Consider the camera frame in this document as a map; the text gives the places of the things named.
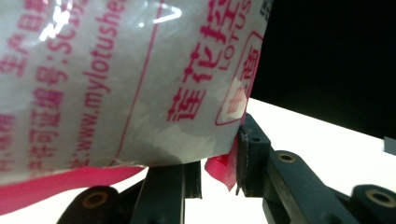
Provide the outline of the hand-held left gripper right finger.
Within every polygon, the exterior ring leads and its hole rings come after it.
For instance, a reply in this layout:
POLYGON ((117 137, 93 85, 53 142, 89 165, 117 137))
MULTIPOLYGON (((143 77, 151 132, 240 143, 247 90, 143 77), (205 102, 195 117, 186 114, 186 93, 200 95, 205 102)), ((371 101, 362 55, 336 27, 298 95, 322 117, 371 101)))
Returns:
POLYGON ((246 114, 237 137, 236 192, 242 191, 246 197, 262 197, 271 141, 250 114, 246 114))

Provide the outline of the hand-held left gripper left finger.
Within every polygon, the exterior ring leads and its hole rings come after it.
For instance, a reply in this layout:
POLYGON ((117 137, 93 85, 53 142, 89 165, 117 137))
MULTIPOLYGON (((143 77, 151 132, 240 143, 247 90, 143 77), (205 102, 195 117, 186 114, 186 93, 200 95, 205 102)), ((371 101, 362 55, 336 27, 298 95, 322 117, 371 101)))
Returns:
POLYGON ((150 167, 130 224, 185 224, 185 200, 202 198, 201 163, 150 167))

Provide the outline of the pink and white plastic bag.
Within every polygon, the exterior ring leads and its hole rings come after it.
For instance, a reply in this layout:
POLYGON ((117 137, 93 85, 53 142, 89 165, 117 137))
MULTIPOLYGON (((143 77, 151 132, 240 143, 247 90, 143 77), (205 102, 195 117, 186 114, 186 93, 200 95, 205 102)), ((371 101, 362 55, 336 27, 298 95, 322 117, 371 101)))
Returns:
POLYGON ((227 155, 273 2, 0 0, 0 216, 227 155))

